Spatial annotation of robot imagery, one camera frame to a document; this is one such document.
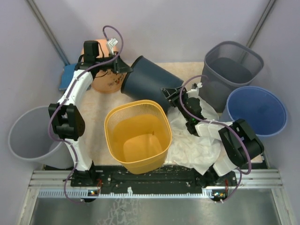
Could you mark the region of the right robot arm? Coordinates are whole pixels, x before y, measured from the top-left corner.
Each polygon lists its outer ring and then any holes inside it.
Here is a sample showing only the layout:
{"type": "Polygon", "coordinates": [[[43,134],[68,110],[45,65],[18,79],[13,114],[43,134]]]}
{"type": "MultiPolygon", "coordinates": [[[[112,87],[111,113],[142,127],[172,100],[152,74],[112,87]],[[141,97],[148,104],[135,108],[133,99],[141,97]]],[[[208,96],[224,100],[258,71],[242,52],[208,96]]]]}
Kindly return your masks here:
{"type": "Polygon", "coordinates": [[[245,164],[248,165],[247,173],[250,173],[251,159],[263,153],[264,146],[245,120],[208,120],[202,114],[200,99],[193,97],[184,87],[162,88],[161,91],[168,103],[179,110],[191,135],[208,138],[210,143],[219,141],[220,146],[225,149],[225,155],[204,172],[204,186],[221,185],[228,173],[245,164]]]}

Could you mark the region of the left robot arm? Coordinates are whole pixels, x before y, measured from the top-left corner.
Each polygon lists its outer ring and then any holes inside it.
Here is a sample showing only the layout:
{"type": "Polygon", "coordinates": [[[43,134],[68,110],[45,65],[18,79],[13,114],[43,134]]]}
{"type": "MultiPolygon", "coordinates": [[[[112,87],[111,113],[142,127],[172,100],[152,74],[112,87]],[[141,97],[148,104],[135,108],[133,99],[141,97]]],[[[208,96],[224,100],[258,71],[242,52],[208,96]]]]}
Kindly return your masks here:
{"type": "Polygon", "coordinates": [[[54,132],[59,137],[58,141],[67,146],[74,162],[74,170],[70,176],[74,183],[80,185],[94,185],[98,180],[98,175],[85,149],[82,138],[85,121],[77,106],[99,71],[110,70],[114,74],[122,74],[132,70],[120,58],[120,53],[114,50],[117,42],[115,38],[107,39],[108,57],[99,57],[102,51],[98,41],[85,41],[84,54],[75,65],[71,83],[61,99],[48,106],[50,115],[48,131],[54,132]]]}

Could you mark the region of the black round bin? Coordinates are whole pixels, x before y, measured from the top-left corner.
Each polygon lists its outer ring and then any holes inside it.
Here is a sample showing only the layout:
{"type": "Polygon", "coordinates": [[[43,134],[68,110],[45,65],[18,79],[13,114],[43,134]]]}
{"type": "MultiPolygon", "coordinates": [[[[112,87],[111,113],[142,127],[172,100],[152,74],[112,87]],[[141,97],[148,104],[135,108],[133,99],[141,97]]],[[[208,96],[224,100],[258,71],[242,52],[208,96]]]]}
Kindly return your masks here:
{"type": "Polygon", "coordinates": [[[183,80],[144,56],[138,57],[131,68],[133,71],[125,76],[120,89],[121,93],[135,101],[144,99],[155,101],[166,113],[170,104],[161,89],[180,87],[183,80]]]}

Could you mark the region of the peach plastic bucket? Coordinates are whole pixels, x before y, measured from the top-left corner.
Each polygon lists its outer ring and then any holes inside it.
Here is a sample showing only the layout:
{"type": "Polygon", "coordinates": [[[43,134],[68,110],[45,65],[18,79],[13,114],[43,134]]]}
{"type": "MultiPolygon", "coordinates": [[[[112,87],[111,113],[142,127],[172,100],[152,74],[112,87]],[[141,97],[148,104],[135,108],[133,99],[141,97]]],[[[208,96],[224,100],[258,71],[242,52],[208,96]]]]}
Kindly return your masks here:
{"type": "MultiPolygon", "coordinates": [[[[109,52],[106,47],[107,40],[97,39],[92,41],[85,41],[83,44],[82,54],[78,59],[76,69],[86,70],[89,69],[94,80],[91,83],[93,89],[100,93],[114,93],[120,90],[126,73],[113,73],[111,70],[100,70],[99,72],[94,72],[93,69],[100,64],[95,64],[93,56],[108,57],[109,52]]],[[[117,54],[116,58],[119,56],[119,50],[114,47],[114,54],[117,54]]]]}

